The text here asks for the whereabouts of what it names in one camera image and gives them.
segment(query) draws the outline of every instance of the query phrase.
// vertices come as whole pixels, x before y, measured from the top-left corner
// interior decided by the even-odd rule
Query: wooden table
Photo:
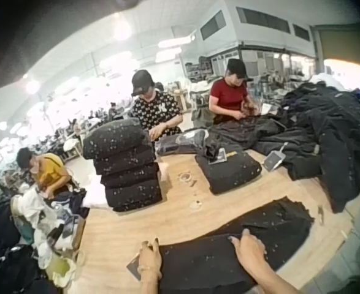
[[[264,156],[249,151],[262,162]],[[305,244],[280,270],[281,275],[302,288],[334,256],[352,228],[347,211],[332,214],[331,207],[317,179],[291,181],[285,168],[262,175],[244,187],[214,196],[192,155],[163,157],[169,179],[161,183],[167,200],[155,206],[126,214],[91,209],[80,250],[86,254],[77,270],[77,279],[68,293],[138,293],[139,283],[126,265],[136,256],[143,240],[158,237],[161,244],[172,244],[197,238],[231,221],[247,211],[272,200],[288,196],[302,202],[315,223]],[[196,183],[191,187],[179,181],[181,173],[190,172]],[[202,203],[192,210],[195,200]],[[324,208],[324,225],[318,220],[318,206]],[[360,197],[348,205],[352,214],[358,211]]]

